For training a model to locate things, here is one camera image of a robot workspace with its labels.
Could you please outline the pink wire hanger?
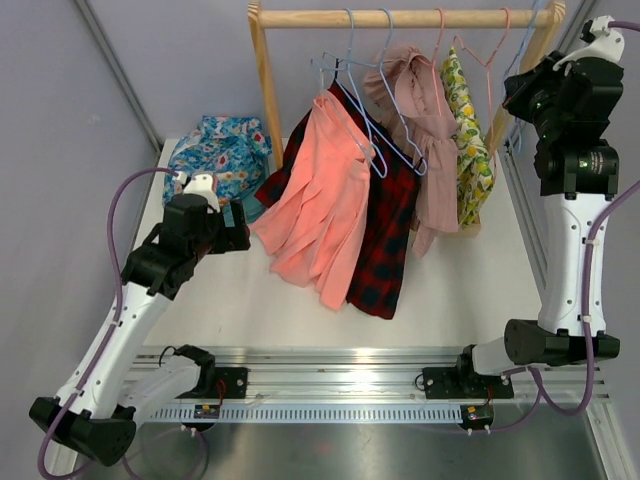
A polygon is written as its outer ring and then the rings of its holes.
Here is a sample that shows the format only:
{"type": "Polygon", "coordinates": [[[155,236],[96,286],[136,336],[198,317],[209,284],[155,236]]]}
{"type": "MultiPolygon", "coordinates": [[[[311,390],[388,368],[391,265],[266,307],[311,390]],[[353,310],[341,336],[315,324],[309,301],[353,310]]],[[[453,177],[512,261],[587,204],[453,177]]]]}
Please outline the pink wire hanger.
{"type": "Polygon", "coordinates": [[[455,35],[452,41],[452,44],[455,45],[457,44],[458,47],[460,49],[462,49],[463,51],[467,52],[479,65],[481,65],[485,71],[485,77],[486,77],[486,87],[487,87],[487,102],[488,102],[488,115],[489,115],[489,125],[488,125],[488,130],[485,136],[485,147],[487,149],[487,153],[488,153],[488,158],[490,160],[493,161],[493,163],[496,163],[496,161],[494,160],[494,154],[495,154],[495,148],[492,145],[493,142],[493,138],[494,138],[494,129],[493,129],[493,117],[492,117],[492,113],[493,113],[493,92],[492,92],[492,79],[491,79],[491,69],[494,63],[494,59],[497,55],[497,53],[499,52],[499,50],[501,49],[504,41],[506,40],[506,38],[508,37],[510,30],[511,30],[511,10],[509,7],[501,7],[500,8],[501,11],[504,12],[504,16],[505,16],[505,27],[504,27],[504,33],[502,34],[501,39],[499,40],[499,42],[497,43],[497,45],[495,46],[493,52],[491,53],[491,55],[486,59],[486,60],[482,60],[474,50],[472,50],[470,47],[468,47],[465,42],[464,39],[459,36],[459,35],[455,35]]]}

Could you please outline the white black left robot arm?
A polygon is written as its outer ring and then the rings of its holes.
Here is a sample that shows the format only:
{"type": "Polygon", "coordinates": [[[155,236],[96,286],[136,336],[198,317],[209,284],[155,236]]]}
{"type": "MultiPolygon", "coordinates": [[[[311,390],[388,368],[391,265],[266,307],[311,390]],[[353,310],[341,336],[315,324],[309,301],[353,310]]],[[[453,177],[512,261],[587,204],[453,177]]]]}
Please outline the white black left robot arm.
{"type": "Polygon", "coordinates": [[[193,345],[132,387],[125,378],[152,327],[207,255],[250,247],[241,201],[230,204],[233,223],[205,197],[178,194],[163,218],[127,257],[111,312],[76,372],[52,397],[38,397],[29,416],[47,440],[105,467],[117,464],[136,430],[177,398],[220,398],[231,382],[216,371],[213,354],[193,345]]]}

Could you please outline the lemon print skirt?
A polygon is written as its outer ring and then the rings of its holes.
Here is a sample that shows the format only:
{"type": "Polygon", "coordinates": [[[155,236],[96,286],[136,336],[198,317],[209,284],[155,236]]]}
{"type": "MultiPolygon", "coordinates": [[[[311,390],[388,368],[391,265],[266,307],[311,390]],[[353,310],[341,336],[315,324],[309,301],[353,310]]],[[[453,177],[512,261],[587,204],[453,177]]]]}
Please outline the lemon print skirt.
{"type": "Polygon", "coordinates": [[[494,168],[486,147],[464,70],[452,46],[440,66],[445,100],[457,123],[453,140],[457,156],[457,214],[460,229],[480,220],[480,211],[493,191],[494,168]]]}

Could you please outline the light blue wire hanger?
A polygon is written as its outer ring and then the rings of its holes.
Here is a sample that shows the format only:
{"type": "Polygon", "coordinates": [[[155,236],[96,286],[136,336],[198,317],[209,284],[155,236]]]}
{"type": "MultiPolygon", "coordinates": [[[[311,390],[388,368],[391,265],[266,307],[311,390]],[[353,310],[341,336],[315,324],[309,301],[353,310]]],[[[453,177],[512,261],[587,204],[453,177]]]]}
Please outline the light blue wire hanger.
{"type": "MultiPolygon", "coordinates": [[[[532,19],[529,21],[529,24],[526,28],[524,36],[520,42],[517,53],[514,55],[508,68],[503,73],[503,78],[502,78],[503,81],[506,81],[508,77],[513,76],[522,70],[524,55],[531,42],[534,31],[536,29],[535,21],[541,9],[542,9],[542,1],[534,0],[531,5],[531,10],[533,11],[532,19]]],[[[516,118],[514,120],[514,126],[509,136],[508,144],[510,147],[515,148],[517,153],[520,153],[522,150],[523,129],[524,129],[523,122],[520,119],[516,118]]]]}

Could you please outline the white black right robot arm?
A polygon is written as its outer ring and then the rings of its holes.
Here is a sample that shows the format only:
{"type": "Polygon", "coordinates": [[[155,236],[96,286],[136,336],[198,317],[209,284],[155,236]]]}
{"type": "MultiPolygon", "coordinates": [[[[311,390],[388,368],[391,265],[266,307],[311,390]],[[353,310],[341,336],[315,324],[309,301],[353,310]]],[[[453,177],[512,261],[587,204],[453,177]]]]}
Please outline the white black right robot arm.
{"type": "Polygon", "coordinates": [[[476,396],[517,368],[611,360],[619,339],[601,304],[604,241],[618,192],[619,155],[604,139],[623,93],[624,70],[595,56],[559,51],[504,82],[505,110],[538,135],[534,167],[547,220],[547,271],[534,320],[511,319],[501,338],[470,345],[454,371],[456,389],[476,396]]]}

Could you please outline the blue floral skirt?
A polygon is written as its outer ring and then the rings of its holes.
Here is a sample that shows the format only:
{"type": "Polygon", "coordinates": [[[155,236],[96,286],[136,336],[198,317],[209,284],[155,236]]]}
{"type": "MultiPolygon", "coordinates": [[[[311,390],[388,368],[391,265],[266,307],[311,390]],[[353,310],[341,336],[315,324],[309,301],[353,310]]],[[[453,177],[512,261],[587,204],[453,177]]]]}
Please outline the blue floral skirt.
{"type": "Polygon", "coordinates": [[[271,140],[259,118],[205,115],[175,145],[167,167],[189,176],[211,173],[222,205],[245,201],[266,179],[271,140]]]}

